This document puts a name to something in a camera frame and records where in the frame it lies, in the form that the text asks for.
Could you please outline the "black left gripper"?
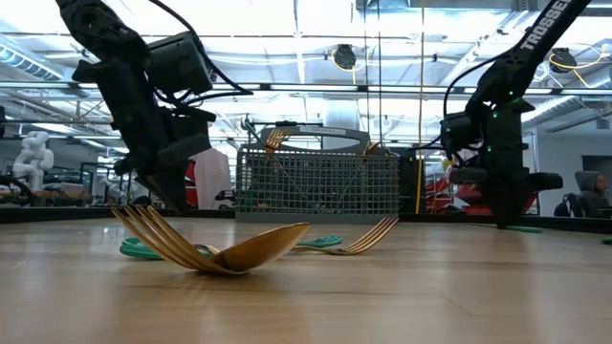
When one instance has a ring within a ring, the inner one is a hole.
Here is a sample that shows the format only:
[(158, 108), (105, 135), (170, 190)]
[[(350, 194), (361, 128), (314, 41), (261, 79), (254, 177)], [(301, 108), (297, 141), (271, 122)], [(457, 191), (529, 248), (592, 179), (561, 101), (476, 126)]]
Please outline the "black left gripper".
[(94, 82), (108, 107), (111, 127), (129, 149), (121, 169), (138, 172), (138, 182), (179, 213), (188, 210), (185, 174), (190, 158), (208, 148), (211, 112), (158, 104), (144, 68), (116, 58), (78, 63), (73, 79)]

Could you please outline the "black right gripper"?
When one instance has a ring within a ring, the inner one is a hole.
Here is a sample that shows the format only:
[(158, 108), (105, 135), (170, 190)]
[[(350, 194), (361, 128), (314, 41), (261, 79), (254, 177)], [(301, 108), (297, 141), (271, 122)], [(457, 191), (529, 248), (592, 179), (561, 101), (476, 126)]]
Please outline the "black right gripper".
[[(527, 145), (522, 140), (521, 115), (532, 109), (531, 104), (518, 98), (492, 108), (476, 103), (464, 111), (479, 122), (482, 139), (453, 154), (455, 166), (449, 180), (456, 184), (473, 183), (482, 194), (496, 195), (491, 198), (491, 214), (497, 227), (509, 226), (521, 215), (522, 194), (562, 187), (559, 174), (532, 173), (523, 164)], [(502, 194), (511, 195), (507, 204)]]

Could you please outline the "gold fork green handle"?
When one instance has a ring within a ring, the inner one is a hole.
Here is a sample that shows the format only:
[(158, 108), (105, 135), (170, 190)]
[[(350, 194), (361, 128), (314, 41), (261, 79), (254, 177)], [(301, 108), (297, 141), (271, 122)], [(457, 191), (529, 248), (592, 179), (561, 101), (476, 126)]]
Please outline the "gold fork green handle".
[(288, 130), (274, 128), (265, 141), (265, 151), (268, 154), (273, 154), (289, 136), (290, 132)]
[(134, 236), (167, 262), (206, 273), (244, 274), (217, 265), (214, 256), (218, 250), (209, 256), (202, 254), (152, 206), (126, 205), (123, 210), (112, 207), (111, 211)]
[[(379, 243), (398, 222), (397, 217), (383, 218), (366, 234), (347, 247), (332, 248), (332, 245), (341, 243), (341, 238), (337, 235), (326, 235), (311, 242), (299, 242), (297, 246), (291, 249), (291, 252), (313, 251), (338, 256), (358, 255)], [(160, 255), (134, 237), (124, 239), (119, 251), (131, 258), (151, 261), (162, 260)]]

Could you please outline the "white hanging cloth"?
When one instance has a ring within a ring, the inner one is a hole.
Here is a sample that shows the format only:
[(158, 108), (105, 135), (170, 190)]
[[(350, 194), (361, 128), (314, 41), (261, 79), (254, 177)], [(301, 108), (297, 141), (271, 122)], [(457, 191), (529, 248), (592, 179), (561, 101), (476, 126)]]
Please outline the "white hanging cloth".
[(229, 157), (210, 148), (191, 157), (189, 177), (195, 182), (195, 195), (199, 209), (216, 209), (220, 204), (215, 197), (220, 191), (231, 190)]

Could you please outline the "red storage bin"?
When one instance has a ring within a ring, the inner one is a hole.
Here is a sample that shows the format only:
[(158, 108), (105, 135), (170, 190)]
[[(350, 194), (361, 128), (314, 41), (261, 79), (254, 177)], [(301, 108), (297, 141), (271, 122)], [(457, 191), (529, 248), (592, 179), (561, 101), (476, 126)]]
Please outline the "red storage bin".
[(426, 185), (426, 213), (490, 215), (491, 211), (472, 184), (453, 185), (439, 179)]

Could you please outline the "person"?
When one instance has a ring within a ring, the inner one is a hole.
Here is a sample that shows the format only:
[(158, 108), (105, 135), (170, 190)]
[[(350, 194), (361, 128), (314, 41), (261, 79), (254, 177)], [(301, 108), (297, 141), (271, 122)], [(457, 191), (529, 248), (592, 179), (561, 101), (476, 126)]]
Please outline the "person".
[(612, 205), (605, 196), (607, 184), (603, 174), (597, 171), (577, 171), (575, 180), (579, 193), (565, 194), (556, 206), (554, 215), (612, 219)]

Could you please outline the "gray mesh cutlery basket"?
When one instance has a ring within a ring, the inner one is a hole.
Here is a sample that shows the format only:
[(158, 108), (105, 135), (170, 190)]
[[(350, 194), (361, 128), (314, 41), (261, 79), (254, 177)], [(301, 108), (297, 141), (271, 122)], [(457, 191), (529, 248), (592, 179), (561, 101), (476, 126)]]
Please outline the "gray mesh cutlery basket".
[[(265, 141), (274, 129), (290, 136), (273, 154)], [(368, 215), (396, 217), (399, 211), (399, 155), (364, 154), (366, 132), (320, 126), (266, 128), (262, 143), (237, 153), (235, 218), (261, 223), (266, 215)]]

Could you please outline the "black aluminium rig frame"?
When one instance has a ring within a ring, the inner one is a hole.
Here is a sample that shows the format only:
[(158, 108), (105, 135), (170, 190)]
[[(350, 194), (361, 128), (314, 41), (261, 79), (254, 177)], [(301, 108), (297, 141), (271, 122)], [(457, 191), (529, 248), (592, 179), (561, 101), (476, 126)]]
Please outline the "black aluminium rig frame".
[[(68, 221), (111, 218), (109, 207), (0, 207), (0, 225), (46, 221)], [(234, 219), (232, 210), (191, 209), (181, 215), (183, 218)], [(261, 223), (310, 222), (317, 224), (375, 224), (380, 218), (368, 215), (306, 215), (272, 214), (259, 219)], [(495, 218), (485, 215), (467, 214), (401, 214), (404, 223), (477, 223), (493, 224)], [(583, 232), (612, 236), (612, 220), (593, 218), (538, 217), (524, 215), (508, 223), (509, 226), (540, 227), (572, 232)]]

